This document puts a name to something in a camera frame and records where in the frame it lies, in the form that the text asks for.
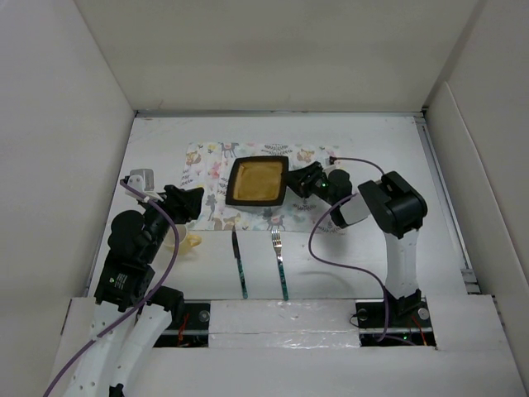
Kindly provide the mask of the yellow mug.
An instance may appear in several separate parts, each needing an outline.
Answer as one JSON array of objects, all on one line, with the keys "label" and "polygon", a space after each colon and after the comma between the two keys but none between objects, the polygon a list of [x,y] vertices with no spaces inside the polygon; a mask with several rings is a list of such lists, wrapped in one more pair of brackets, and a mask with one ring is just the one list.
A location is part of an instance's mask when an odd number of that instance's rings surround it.
[{"label": "yellow mug", "polygon": [[170,250],[173,250],[175,247],[177,247],[179,255],[186,255],[194,247],[200,245],[203,241],[200,236],[191,234],[187,227],[183,224],[177,224],[176,229],[179,240],[176,241],[174,232],[169,229],[166,237],[163,240],[163,245]]}]

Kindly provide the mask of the square black yellow plate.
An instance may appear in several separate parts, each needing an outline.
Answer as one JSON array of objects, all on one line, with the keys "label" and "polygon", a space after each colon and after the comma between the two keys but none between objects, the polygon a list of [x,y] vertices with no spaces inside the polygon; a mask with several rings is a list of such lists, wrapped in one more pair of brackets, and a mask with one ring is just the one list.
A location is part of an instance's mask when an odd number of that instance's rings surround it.
[{"label": "square black yellow plate", "polygon": [[226,188],[225,203],[232,207],[278,207],[284,202],[287,156],[266,155],[235,159]]}]

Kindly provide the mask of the patterned cloth placemat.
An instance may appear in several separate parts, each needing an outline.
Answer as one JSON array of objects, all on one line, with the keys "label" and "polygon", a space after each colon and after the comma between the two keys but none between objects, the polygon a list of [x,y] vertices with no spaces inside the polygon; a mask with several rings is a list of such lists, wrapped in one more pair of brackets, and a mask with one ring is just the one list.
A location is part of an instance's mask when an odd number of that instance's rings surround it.
[{"label": "patterned cloth placemat", "polygon": [[337,146],[238,142],[194,142],[185,154],[180,187],[204,189],[202,210],[189,227],[196,231],[309,233],[327,204],[299,198],[282,183],[283,171],[318,161],[329,164]]}]

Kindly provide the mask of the fork with green handle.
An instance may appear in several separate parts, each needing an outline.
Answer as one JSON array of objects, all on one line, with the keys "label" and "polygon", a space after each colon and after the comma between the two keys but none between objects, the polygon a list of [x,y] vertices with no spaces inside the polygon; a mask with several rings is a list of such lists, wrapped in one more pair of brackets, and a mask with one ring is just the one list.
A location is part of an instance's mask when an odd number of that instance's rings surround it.
[{"label": "fork with green handle", "polygon": [[277,266],[278,266],[278,271],[279,271],[279,278],[280,278],[280,283],[281,283],[283,299],[284,301],[288,301],[289,300],[288,286],[287,286],[286,276],[284,273],[284,259],[283,259],[283,253],[282,253],[283,244],[282,244],[282,239],[280,235],[280,230],[278,228],[273,228],[271,230],[271,241],[272,241],[274,252],[276,255],[276,261],[277,261]]}]

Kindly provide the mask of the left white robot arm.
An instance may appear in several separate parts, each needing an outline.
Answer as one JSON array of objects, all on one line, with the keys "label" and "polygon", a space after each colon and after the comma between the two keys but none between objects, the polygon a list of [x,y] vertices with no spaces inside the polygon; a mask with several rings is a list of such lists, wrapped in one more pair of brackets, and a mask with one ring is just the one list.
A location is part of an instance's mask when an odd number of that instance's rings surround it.
[{"label": "left white robot arm", "polygon": [[162,332],[183,321],[183,293],[154,283],[151,264],[167,235],[179,239],[178,227],[199,217],[204,190],[167,185],[153,194],[121,184],[144,210],[112,220],[89,340],[65,364],[76,367],[66,396],[128,396]]}]

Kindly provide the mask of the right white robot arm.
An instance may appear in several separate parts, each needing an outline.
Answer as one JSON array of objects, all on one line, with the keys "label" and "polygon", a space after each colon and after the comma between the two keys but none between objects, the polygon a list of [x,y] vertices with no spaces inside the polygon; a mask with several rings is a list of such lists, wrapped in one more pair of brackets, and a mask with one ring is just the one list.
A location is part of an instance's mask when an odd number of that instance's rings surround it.
[{"label": "right white robot arm", "polygon": [[421,301],[417,282],[417,239],[427,215],[425,199],[396,171],[368,180],[353,191],[344,170],[326,172],[314,162],[284,174],[286,185],[300,198],[313,195],[331,206],[330,216],[339,228],[372,217],[384,233],[387,275],[384,283],[388,301],[382,305],[384,320],[402,325]]}]

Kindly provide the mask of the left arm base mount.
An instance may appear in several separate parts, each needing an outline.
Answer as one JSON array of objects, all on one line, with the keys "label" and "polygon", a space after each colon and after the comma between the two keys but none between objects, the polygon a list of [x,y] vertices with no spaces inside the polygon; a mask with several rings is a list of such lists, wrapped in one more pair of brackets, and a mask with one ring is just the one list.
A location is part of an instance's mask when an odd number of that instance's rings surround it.
[{"label": "left arm base mount", "polygon": [[211,302],[186,300],[183,313],[158,337],[154,348],[208,347]]}]

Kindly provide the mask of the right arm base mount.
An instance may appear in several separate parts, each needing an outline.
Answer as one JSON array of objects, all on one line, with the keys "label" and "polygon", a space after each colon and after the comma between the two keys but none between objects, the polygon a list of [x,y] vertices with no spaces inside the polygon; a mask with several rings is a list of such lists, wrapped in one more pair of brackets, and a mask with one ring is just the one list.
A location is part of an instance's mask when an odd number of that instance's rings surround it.
[{"label": "right arm base mount", "polygon": [[355,302],[350,324],[357,327],[362,347],[435,347],[436,339],[427,301],[422,292],[396,299]]}]

